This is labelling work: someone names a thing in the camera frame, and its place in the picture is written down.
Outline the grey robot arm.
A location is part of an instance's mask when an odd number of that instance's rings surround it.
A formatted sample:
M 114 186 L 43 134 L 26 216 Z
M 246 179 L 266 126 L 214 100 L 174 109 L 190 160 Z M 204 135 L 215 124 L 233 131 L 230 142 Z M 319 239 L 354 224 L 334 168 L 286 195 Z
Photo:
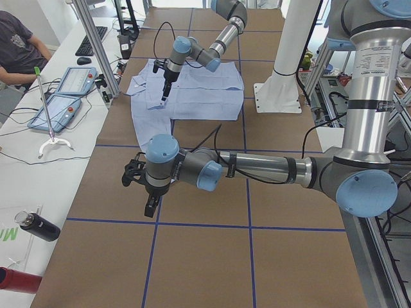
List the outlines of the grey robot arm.
M 198 44 L 193 37 L 178 36 L 174 43 L 171 55 L 164 60 L 154 62 L 153 72 L 164 70 L 164 87 L 162 100 L 166 101 L 172 83 L 176 82 L 186 58 L 190 57 L 208 71 L 214 72 L 221 63 L 221 57 L 226 52 L 231 42 L 243 33 L 247 25 L 247 9 L 240 1 L 212 1 L 211 9 L 228 21 L 209 48 Z
M 344 211 L 378 216 L 395 202 L 398 188 L 384 154 L 401 46 L 410 36 L 409 1 L 333 1 L 328 41 L 355 48 L 342 146 L 323 157 L 270 157 L 200 148 L 184 150 L 169 134 L 154 136 L 141 182 L 152 217 L 172 180 L 212 191 L 222 176 L 300 184 L 324 193 Z

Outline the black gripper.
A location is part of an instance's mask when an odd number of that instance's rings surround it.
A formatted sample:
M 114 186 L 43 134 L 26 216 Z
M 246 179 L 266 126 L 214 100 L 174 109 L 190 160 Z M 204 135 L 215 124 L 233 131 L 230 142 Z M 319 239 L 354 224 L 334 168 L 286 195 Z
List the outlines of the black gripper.
M 159 205 L 161 196 L 165 195 L 169 191 L 170 185 L 164 185 L 161 187 L 153 186 L 151 184 L 145 185 L 145 189 L 149 194 L 148 200 L 144 208 L 144 215 L 152 218 L 155 214 L 156 208 Z
M 168 68 L 165 68 L 163 76 L 164 76 L 165 82 L 164 82 L 164 87 L 162 89 L 161 100 L 166 101 L 168 96 L 170 95 L 171 84 L 177 81 L 179 77 L 179 73 L 172 71 Z

